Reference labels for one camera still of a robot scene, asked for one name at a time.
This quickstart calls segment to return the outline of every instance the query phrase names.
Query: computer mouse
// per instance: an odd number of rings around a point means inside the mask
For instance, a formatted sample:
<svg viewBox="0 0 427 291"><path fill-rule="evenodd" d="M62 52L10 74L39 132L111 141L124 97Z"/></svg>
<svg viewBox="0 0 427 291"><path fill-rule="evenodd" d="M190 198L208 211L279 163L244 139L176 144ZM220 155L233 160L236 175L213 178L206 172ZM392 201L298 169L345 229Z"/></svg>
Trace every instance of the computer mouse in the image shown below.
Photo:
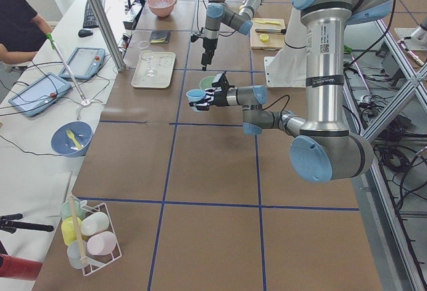
<svg viewBox="0 0 427 291"><path fill-rule="evenodd" d="M81 29L79 31L79 37L87 37L93 35L93 32L90 29Z"/></svg>

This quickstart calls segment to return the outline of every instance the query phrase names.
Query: red cylinder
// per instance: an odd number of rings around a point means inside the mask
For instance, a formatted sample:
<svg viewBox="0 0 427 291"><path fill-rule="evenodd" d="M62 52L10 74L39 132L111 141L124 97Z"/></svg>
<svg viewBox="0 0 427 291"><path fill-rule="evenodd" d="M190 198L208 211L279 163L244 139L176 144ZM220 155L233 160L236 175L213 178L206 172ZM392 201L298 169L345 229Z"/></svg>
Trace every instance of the red cylinder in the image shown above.
<svg viewBox="0 0 427 291"><path fill-rule="evenodd" d="M41 266L41 262L0 254L0 276L4 278L34 281Z"/></svg>

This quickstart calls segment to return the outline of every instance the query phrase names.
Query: glass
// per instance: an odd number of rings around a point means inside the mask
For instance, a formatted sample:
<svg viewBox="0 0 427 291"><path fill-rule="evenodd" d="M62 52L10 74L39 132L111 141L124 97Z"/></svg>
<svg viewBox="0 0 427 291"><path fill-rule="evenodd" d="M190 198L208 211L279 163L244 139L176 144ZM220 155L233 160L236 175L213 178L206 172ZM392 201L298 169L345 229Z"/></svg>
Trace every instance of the glass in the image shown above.
<svg viewBox="0 0 427 291"><path fill-rule="evenodd" d="M142 61L147 62L147 69L145 70L145 76L155 77L157 71L151 66L151 60L153 59L153 51L149 49L149 41L140 41L138 48L141 50L139 58Z"/></svg>

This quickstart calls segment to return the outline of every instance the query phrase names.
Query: person's arm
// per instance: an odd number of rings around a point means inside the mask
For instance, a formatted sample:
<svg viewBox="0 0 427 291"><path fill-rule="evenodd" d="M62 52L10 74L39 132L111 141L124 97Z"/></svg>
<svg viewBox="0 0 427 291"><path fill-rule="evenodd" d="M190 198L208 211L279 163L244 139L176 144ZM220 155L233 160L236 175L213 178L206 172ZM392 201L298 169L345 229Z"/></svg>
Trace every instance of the person's arm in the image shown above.
<svg viewBox="0 0 427 291"><path fill-rule="evenodd" d="M0 43L0 61L5 64L13 65L31 61L37 52L9 52L7 48Z"/></svg>
<svg viewBox="0 0 427 291"><path fill-rule="evenodd" d="M42 31L44 34L52 33L52 28L50 27L48 22L46 22L46 20L42 18L42 16L40 16L39 14L34 16L31 19L31 22L33 22L36 26L38 26L40 31Z"/></svg>

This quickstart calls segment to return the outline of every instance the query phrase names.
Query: blue bowl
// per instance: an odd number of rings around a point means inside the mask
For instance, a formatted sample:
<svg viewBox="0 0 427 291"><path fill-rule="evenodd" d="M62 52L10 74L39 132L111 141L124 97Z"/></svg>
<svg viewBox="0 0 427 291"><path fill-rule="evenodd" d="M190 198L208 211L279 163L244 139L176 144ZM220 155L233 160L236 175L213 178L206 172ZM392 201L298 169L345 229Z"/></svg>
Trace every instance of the blue bowl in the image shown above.
<svg viewBox="0 0 427 291"><path fill-rule="evenodd" d="M77 149L73 140L68 137L66 132L68 129L74 133L75 139L83 146L80 150ZM89 124L82 121L70 122L61 126L53 134L51 147L53 151L69 158L84 156L89 148L92 136L93 132Z"/></svg>

